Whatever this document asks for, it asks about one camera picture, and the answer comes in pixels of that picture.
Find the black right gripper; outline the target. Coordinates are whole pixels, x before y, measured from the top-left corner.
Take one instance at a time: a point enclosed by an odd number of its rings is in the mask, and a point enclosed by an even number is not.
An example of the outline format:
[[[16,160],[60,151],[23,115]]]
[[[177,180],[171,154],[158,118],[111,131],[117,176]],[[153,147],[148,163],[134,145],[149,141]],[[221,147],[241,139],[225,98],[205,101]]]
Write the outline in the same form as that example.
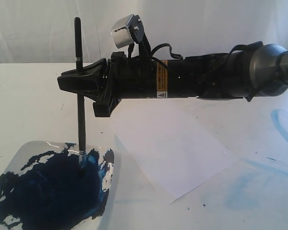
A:
[[[110,117],[121,99],[188,98],[232,100],[248,97],[247,52],[159,60],[115,52],[105,72],[106,91],[93,103],[96,117]]]

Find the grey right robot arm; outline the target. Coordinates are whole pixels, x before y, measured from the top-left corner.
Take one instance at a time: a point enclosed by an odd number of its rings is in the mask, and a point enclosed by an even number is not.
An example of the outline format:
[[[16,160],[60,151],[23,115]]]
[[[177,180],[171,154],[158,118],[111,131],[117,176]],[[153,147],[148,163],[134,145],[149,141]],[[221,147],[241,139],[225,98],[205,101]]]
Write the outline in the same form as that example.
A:
[[[288,50],[255,42],[229,53],[183,59],[128,57],[114,52],[61,73],[62,91],[93,100],[96,117],[109,117],[122,99],[189,98],[233,100],[279,96],[288,89]]]

